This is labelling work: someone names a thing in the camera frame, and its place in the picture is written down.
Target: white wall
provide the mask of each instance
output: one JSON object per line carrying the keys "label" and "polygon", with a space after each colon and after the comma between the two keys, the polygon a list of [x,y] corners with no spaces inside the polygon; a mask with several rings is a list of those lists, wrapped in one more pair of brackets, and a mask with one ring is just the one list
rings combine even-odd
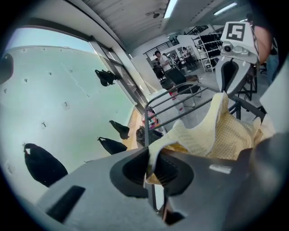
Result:
{"label": "white wall", "polygon": [[[180,44],[177,44],[175,46],[172,46],[172,47],[169,47],[167,49],[164,49],[163,51],[161,51],[161,53],[165,53],[165,54],[169,54],[171,51],[174,51],[174,50],[177,50],[178,48],[182,47],[181,43]],[[155,55],[152,55],[149,57],[150,60],[155,60],[157,57]]]}
{"label": "white wall", "polygon": [[157,76],[155,75],[153,69],[149,65],[144,55],[133,57],[131,59],[131,62],[138,70],[142,79],[146,82],[151,93],[154,93],[162,89],[162,85],[159,83]]}
{"label": "white wall", "polygon": [[[82,42],[79,48],[90,48]],[[83,52],[43,46],[8,52],[14,73],[0,85],[0,164],[15,192],[35,203],[47,188],[28,172],[24,143],[43,147],[70,173],[84,161],[110,155],[97,138],[121,142],[108,121],[127,125],[134,106],[117,83],[100,84],[94,70],[107,69],[92,48]]]}
{"label": "white wall", "polygon": [[179,35],[177,37],[177,39],[180,42],[181,46],[191,46],[193,48],[193,51],[194,51],[195,55],[196,55],[196,58],[199,59],[200,56],[199,56],[198,50],[195,47],[195,44],[194,44],[194,42],[192,40],[192,39],[195,39],[196,37],[198,37],[198,36],[197,35]]}
{"label": "white wall", "polygon": [[220,29],[220,28],[223,28],[225,25],[214,25],[213,26],[213,28],[215,29],[215,30],[218,30],[218,29]]}
{"label": "white wall", "polygon": [[142,55],[145,52],[149,51],[150,49],[153,49],[154,47],[164,43],[164,42],[169,42],[169,39],[167,37],[167,35],[161,35],[159,37],[156,37],[146,43],[144,43],[143,45],[135,48],[132,52],[131,52],[131,56],[135,57],[138,55]]}

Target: metal railing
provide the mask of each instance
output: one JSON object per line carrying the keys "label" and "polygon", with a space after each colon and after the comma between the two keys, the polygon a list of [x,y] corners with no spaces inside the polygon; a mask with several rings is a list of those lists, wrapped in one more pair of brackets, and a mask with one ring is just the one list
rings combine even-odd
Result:
{"label": "metal railing", "polygon": [[[184,89],[184,90],[182,90],[182,91],[180,91],[180,92],[178,92],[176,95],[172,95],[172,96],[164,99],[163,101],[161,101],[161,102],[159,102],[158,104],[156,104],[156,105],[154,105],[153,107],[151,107],[151,109],[153,109],[153,108],[155,108],[155,107],[163,104],[164,102],[166,102],[166,101],[168,101],[168,100],[171,100],[172,98],[174,98],[174,97],[176,97],[176,96],[178,96],[178,95],[180,95],[180,94],[183,94],[183,93],[184,93],[185,91],[187,91],[187,90],[190,90],[190,89],[192,89],[192,88],[195,88],[196,86],[199,86],[199,87],[201,87],[202,89],[201,89],[200,91],[196,92],[196,93],[193,93],[193,92],[191,91],[191,95],[190,95],[190,96],[187,96],[185,99],[179,100],[177,103],[171,104],[170,106],[165,107],[163,110],[159,111],[158,113],[156,113],[156,114],[154,114],[154,115],[152,115],[152,116],[149,116],[149,113],[148,113],[148,111],[149,111],[149,105],[150,105],[153,101],[161,98],[162,96],[164,96],[164,95],[166,95],[166,94],[169,94],[170,92],[177,91],[178,89],[180,89],[180,87],[183,87],[183,86],[187,86],[187,88]],[[211,87],[211,86],[207,86],[207,85],[204,85],[204,84],[201,84],[201,83],[192,84],[192,82],[186,82],[186,83],[181,83],[181,84],[179,84],[179,85],[177,85],[177,86],[169,89],[168,91],[166,91],[166,92],[158,95],[157,97],[155,97],[154,99],[152,99],[151,101],[149,101],[149,102],[147,103],[147,105],[145,106],[145,108],[144,108],[144,117],[145,117],[144,138],[145,138],[145,145],[146,145],[146,146],[149,146],[149,145],[150,145],[150,140],[151,140],[151,139],[149,138],[149,136],[151,135],[151,132],[152,132],[153,130],[156,130],[156,129],[160,128],[160,127],[163,127],[163,126],[165,126],[165,125],[167,125],[167,124],[169,124],[169,123],[171,123],[171,122],[173,122],[173,121],[175,121],[175,120],[177,120],[177,119],[180,119],[181,117],[183,117],[183,116],[185,116],[185,115],[187,115],[187,114],[189,114],[189,113],[197,110],[198,108],[200,108],[200,107],[204,106],[205,104],[209,103],[210,101],[212,101],[213,98],[211,97],[211,98],[203,101],[202,103],[196,105],[195,107],[192,107],[192,108],[189,109],[189,110],[185,110],[185,112],[183,112],[183,113],[179,114],[178,116],[175,116],[175,117],[173,117],[173,118],[171,118],[171,119],[169,119],[169,120],[167,120],[167,121],[162,121],[161,124],[159,124],[158,126],[155,126],[155,127],[153,127],[153,128],[150,128],[150,126],[149,126],[149,120],[150,120],[150,119],[156,117],[156,116],[159,115],[160,113],[163,113],[163,112],[167,111],[168,109],[170,109],[170,108],[172,108],[172,107],[174,107],[174,106],[176,106],[176,105],[178,105],[178,104],[180,104],[180,103],[183,103],[184,101],[186,101],[186,100],[188,100],[188,99],[190,99],[190,98],[193,98],[194,96],[200,94],[200,93],[203,92],[203,91],[207,91],[207,90],[208,90],[208,91],[215,92],[215,93],[220,92],[220,90],[219,90],[218,88],[213,88],[213,87]],[[261,110],[259,110],[259,108],[253,106],[252,104],[248,103],[247,101],[245,101],[245,100],[243,100],[243,99],[241,99],[241,98],[239,98],[239,97],[237,97],[237,96],[235,96],[235,95],[233,95],[233,96],[228,96],[228,97],[229,97],[229,99],[235,101],[235,103],[228,109],[231,115],[233,115],[234,113],[236,113],[236,118],[240,120],[240,119],[241,119],[241,107],[243,107],[244,109],[246,109],[247,111],[250,111],[251,113],[253,113],[253,114],[256,115],[257,117],[260,117],[261,121],[263,121],[263,119],[264,119],[264,117],[265,117],[265,114],[264,114]]]}
{"label": "metal railing", "polygon": [[168,42],[164,42],[164,43],[150,49],[149,51],[145,52],[144,55],[147,58],[149,58],[149,57],[153,56],[156,51],[163,51],[167,48],[170,48],[170,47],[178,45],[178,44],[180,44],[179,41],[176,38],[174,38]]}
{"label": "metal railing", "polygon": [[192,30],[190,30],[187,35],[198,35],[199,33],[203,32],[204,30],[208,29],[208,26],[198,26],[194,27]]}

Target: yellow cloth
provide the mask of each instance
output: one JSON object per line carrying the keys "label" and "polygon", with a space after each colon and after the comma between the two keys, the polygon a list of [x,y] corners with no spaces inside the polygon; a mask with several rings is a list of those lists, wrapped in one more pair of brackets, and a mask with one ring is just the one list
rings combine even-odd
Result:
{"label": "yellow cloth", "polygon": [[[251,124],[236,119],[228,111],[227,94],[217,93],[199,125],[186,129],[177,120],[172,130],[149,145],[149,169],[155,169],[158,154],[164,147],[202,157],[236,160],[242,150],[263,140],[260,125],[260,118]],[[154,178],[152,175],[147,182],[159,184]]]}

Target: white shirt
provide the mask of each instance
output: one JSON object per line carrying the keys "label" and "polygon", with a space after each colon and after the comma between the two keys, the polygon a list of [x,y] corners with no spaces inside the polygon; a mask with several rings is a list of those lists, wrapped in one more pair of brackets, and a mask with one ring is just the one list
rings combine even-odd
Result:
{"label": "white shirt", "polygon": [[165,64],[166,61],[168,61],[168,58],[166,56],[164,56],[164,55],[162,55],[159,58],[159,63],[161,64],[161,66],[162,66],[164,71],[172,69],[171,66],[170,66],[170,63]]}
{"label": "white shirt", "polygon": [[184,58],[188,58],[188,57],[191,56],[191,53],[190,53],[190,51],[188,49],[187,50],[183,50],[182,52],[184,54]]}

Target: ceiling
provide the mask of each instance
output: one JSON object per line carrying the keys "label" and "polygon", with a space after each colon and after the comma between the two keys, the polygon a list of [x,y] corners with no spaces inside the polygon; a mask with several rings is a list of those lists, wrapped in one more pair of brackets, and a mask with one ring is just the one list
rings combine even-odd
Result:
{"label": "ceiling", "polygon": [[[251,11],[248,2],[243,0],[178,0],[171,17],[164,19],[169,0],[82,1],[111,28],[128,51],[157,36],[188,27],[241,20]],[[214,16],[215,11],[232,2],[237,2],[237,6]],[[160,15],[153,18],[153,12]]]}

